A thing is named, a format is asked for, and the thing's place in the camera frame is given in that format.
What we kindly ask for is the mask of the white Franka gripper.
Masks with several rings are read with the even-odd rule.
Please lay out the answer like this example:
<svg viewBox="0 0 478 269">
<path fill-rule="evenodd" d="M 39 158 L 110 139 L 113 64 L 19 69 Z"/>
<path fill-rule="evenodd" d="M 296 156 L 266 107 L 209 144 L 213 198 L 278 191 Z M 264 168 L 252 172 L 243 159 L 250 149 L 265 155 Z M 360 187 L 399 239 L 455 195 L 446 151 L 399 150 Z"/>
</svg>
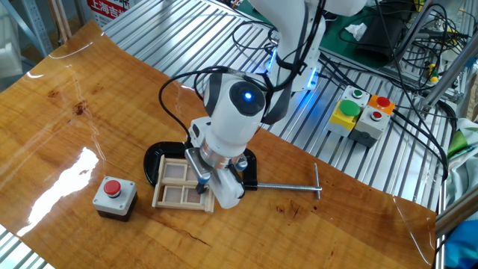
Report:
<svg viewBox="0 0 478 269">
<path fill-rule="evenodd" d="M 206 141 L 211 118 L 193 120 L 188 129 L 192 147 L 187 149 L 187 162 L 197 178 L 196 192 L 211 191 L 224 209 L 235 207 L 244 195 L 244 187 L 235 169 L 237 159 L 216 153 Z"/>
</svg>

